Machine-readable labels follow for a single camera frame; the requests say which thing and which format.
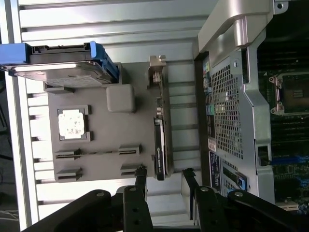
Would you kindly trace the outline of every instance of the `gray plastic block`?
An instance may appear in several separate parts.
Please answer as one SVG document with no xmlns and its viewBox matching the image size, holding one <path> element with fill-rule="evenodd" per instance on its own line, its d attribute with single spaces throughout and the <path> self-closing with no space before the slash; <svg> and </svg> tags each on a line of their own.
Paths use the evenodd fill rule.
<svg viewBox="0 0 309 232">
<path fill-rule="evenodd" d="M 140 155 L 141 145 L 121 145 L 118 149 L 120 155 Z"/>
<path fill-rule="evenodd" d="M 43 88 L 45 92 L 52 93 L 52 94 L 68 94 L 68 93 L 73 94 L 74 93 L 73 88 L 53 87 L 53 86 L 46 84 L 45 82 L 43 83 Z"/>
<path fill-rule="evenodd" d="M 107 108 L 110 112 L 130 113 L 135 111 L 132 85 L 115 85 L 106 88 Z"/>
<path fill-rule="evenodd" d="M 56 174 L 56 179 L 58 182 L 72 182 L 77 181 L 80 177 L 82 177 L 82 169 L 64 169 L 59 171 Z"/>
</svg>

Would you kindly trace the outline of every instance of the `perforated metal panel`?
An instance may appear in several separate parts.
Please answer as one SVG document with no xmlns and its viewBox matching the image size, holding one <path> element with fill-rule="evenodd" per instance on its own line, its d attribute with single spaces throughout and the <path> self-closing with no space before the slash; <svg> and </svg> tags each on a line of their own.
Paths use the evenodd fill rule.
<svg viewBox="0 0 309 232">
<path fill-rule="evenodd" d="M 231 168 L 234 168 L 236 171 L 238 170 L 238 168 L 237 168 L 235 165 L 233 165 L 233 164 L 227 162 L 226 160 L 222 160 L 222 162 L 225 163 L 227 166 L 229 166 L 229 167 L 231 167 Z"/>
<path fill-rule="evenodd" d="M 211 83 L 217 147 L 243 159 L 238 77 L 231 74 L 228 65 L 211 76 Z"/>
</svg>

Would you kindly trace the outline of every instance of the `bolt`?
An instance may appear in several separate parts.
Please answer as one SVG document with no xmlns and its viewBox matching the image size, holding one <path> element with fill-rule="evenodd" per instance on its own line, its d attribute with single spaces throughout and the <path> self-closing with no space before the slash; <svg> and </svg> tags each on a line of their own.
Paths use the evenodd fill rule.
<svg viewBox="0 0 309 232">
<path fill-rule="evenodd" d="M 206 188 L 206 187 L 201 187 L 201 191 L 202 191 L 202 192 L 207 192 L 207 191 L 208 191 L 208 188 Z"/>
<path fill-rule="evenodd" d="M 97 193 L 97 197 L 103 197 L 103 196 L 104 196 L 104 192 Z"/>
<path fill-rule="evenodd" d="M 237 197 L 242 197 L 243 194 L 242 194 L 241 192 L 235 192 L 235 196 L 237 196 Z"/>
</svg>

